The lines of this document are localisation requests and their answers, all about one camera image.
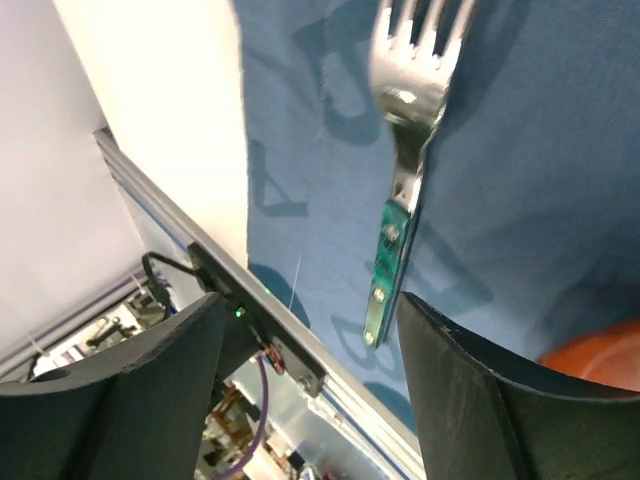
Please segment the green-handled fork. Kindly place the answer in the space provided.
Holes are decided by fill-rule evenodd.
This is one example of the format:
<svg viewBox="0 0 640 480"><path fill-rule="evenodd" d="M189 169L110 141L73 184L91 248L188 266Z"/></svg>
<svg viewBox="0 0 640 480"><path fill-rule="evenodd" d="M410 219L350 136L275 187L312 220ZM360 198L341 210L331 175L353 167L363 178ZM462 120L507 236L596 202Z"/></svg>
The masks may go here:
<svg viewBox="0 0 640 480"><path fill-rule="evenodd" d="M369 84L394 140L389 198L382 221L363 327L364 343L385 342L419 217L425 151L444 117L451 81L472 24L476 0L460 1L446 26L447 1L379 5Z"/></svg>

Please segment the red plastic plate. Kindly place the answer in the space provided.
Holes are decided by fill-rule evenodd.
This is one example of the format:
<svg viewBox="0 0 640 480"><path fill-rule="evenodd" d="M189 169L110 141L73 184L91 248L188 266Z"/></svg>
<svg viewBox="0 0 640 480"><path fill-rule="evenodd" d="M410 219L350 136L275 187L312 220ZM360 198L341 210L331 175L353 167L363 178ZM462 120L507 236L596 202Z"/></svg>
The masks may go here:
<svg viewBox="0 0 640 480"><path fill-rule="evenodd" d="M639 319L581 336L541 356L538 363L563 374L639 391Z"/></svg>

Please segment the blue letter-print cloth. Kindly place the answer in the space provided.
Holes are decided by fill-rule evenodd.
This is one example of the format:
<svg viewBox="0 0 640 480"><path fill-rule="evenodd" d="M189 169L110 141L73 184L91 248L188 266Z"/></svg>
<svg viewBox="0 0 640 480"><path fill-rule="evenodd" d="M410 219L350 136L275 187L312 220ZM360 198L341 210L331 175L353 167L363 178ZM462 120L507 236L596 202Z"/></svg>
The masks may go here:
<svg viewBox="0 0 640 480"><path fill-rule="evenodd" d="M239 1L250 270L398 419L361 338L393 141L373 1ZM483 1L432 141L406 290L537 358L639 312L639 5Z"/></svg>

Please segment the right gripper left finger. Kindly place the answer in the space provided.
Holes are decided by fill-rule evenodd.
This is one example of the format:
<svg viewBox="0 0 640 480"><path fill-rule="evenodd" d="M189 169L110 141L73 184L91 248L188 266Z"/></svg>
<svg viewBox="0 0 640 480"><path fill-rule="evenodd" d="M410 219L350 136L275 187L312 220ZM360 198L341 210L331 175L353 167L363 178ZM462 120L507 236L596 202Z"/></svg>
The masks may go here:
<svg viewBox="0 0 640 480"><path fill-rule="evenodd" d="M208 294L82 361L2 383L2 478L192 478L224 322Z"/></svg>

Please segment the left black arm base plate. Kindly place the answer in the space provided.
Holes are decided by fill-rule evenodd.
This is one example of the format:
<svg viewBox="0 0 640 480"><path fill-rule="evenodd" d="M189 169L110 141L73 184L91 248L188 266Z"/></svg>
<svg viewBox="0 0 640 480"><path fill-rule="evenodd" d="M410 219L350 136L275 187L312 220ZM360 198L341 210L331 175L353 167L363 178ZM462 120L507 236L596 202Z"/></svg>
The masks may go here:
<svg viewBox="0 0 640 480"><path fill-rule="evenodd" d="M187 252L200 286L225 302L227 320L218 376L228 378L250 356L262 352L278 374L288 375L309 396L318 396L327 370L312 351L318 342L305 325L229 258L219 260L197 242L188 245Z"/></svg>

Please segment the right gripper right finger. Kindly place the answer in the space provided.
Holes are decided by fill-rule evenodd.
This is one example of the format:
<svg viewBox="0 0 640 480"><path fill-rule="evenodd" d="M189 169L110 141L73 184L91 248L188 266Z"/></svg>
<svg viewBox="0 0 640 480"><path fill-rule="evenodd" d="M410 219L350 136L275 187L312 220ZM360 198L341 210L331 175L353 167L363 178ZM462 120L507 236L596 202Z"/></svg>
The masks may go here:
<svg viewBox="0 0 640 480"><path fill-rule="evenodd" d="M397 315L428 478L638 478L638 394L523 358L410 292Z"/></svg>

